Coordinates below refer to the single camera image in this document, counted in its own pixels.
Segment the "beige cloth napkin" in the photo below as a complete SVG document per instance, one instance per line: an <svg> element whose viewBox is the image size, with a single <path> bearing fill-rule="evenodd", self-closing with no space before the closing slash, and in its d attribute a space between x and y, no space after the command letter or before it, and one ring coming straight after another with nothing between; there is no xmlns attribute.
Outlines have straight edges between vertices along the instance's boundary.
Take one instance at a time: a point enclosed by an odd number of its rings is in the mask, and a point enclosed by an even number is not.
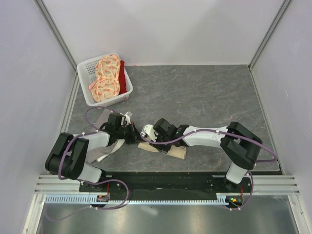
<svg viewBox="0 0 312 234"><path fill-rule="evenodd" d="M185 159L187 153L186 147L184 146L176 147L172 145L168 152L162 152L161 150L158 150L157 148L155 148L154 146L150 145L147 142L139 143L138 148L149 152L162 153L179 159Z"/></svg>

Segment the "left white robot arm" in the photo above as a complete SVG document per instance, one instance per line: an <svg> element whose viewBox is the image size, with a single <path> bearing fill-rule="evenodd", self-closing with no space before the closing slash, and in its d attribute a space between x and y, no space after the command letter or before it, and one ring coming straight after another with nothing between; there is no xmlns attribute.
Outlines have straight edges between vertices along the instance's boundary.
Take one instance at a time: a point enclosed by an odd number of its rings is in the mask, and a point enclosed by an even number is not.
<svg viewBox="0 0 312 234"><path fill-rule="evenodd" d="M112 112L107 121L93 132L79 135L61 133L45 162L45 169L58 175L59 179L89 181L95 191L105 190L107 180L102 177L104 171L87 163L87 154L102 148L114 151L123 143L138 143L141 138L130 120L131 116L131 112Z"/></svg>

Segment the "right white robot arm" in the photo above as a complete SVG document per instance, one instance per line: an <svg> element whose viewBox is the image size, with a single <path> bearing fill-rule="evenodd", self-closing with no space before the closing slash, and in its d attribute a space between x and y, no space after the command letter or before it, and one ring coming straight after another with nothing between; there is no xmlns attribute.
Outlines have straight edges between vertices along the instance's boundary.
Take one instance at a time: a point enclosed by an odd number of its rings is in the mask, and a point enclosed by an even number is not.
<svg viewBox="0 0 312 234"><path fill-rule="evenodd" d="M252 170L263 141L238 122L219 128L199 128L191 125L175 127L161 118L155 125L145 125L141 134L151 139L150 145L162 152L172 146L207 146L222 149L232 161L223 179L223 186L229 192L241 186L243 176Z"/></svg>

